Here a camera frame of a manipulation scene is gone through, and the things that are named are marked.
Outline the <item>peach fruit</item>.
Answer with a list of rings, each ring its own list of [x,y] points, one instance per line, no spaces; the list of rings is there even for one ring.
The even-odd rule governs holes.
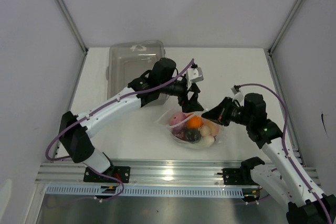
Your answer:
[[[217,136],[218,135],[219,129],[220,129],[218,124],[216,124],[212,121],[206,120],[206,121],[204,121],[204,125],[207,126],[210,129],[210,132],[211,132],[212,136]]]

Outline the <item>garlic bulb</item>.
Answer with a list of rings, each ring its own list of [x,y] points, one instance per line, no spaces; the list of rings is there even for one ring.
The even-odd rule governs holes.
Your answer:
[[[212,129],[208,125],[203,125],[199,132],[202,137],[212,136]]]

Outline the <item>orange fruit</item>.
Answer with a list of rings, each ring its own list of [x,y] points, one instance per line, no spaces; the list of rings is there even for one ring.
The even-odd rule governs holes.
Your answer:
[[[186,121],[186,127],[188,129],[196,129],[203,126],[203,119],[200,116],[189,116]]]

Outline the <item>pink onion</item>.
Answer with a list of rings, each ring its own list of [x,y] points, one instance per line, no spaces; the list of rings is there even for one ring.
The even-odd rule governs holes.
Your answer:
[[[185,125],[184,120],[186,118],[187,116],[183,112],[174,113],[169,119],[169,126],[171,127],[172,131],[180,131]]]

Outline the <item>white radish with leaves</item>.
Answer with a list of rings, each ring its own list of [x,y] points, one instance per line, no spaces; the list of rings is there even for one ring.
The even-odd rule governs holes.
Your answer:
[[[208,135],[208,136],[204,136],[202,137],[202,144],[204,148],[208,148],[210,146],[212,146],[215,143],[215,137]]]

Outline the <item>clear zip top bag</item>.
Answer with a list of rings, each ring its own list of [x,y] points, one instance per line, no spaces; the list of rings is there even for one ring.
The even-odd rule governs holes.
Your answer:
[[[225,140],[224,127],[201,117],[202,112],[168,110],[157,121],[159,129],[178,145],[203,150]]]

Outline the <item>dark mangosteen fruit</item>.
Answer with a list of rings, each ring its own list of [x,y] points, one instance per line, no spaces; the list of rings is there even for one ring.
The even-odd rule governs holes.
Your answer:
[[[184,131],[187,133],[189,143],[198,142],[202,138],[198,128],[196,128],[196,129],[185,129]]]

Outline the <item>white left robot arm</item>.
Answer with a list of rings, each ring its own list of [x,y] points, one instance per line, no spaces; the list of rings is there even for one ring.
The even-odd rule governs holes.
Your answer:
[[[183,112],[202,111],[197,100],[200,93],[197,83],[204,79],[202,69],[191,61],[178,74],[175,70],[175,61],[161,58],[151,70],[99,107],[77,115],[66,112],[61,118],[58,139],[72,161],[85,164],[102,182],[108,182],[114,176],[112,161],[91,142],[108,123],[157,100],[161,94],[177,97]]]

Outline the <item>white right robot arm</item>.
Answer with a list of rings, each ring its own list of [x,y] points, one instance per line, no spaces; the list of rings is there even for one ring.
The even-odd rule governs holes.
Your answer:
[[[234,122],[245,126],[249,138],[272,161],[280,177],[257,164],[240,170],[240,179],[256,182],[286,209],[288,223],[333,223],[335,221],[335,195],[327,195],[300,165],[293,151],[286,146],[285,132],[268,118],[266,103],[261,94],[249,93],[244,104],[225,97],[202,117],[222,126]]]

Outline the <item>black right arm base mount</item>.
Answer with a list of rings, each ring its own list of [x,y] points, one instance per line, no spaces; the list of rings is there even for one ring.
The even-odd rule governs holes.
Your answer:
[[[265,162],[259,157],[252,157],[242,161],[239,168],[223,168],[217,174],[222,176],[224,185],[257,186],[251,177],[251,171],[259,165],[265,165]]]

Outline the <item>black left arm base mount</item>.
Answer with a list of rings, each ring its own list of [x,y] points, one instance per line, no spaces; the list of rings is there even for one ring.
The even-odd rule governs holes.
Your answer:
[[[86,166],[83,181],[86,183],[117,183],[119,181],[123,183],[129,183],[131,167],[129,166],[115,166],[112,165],[108,168],[103,175],[98,175],[91,168]]]

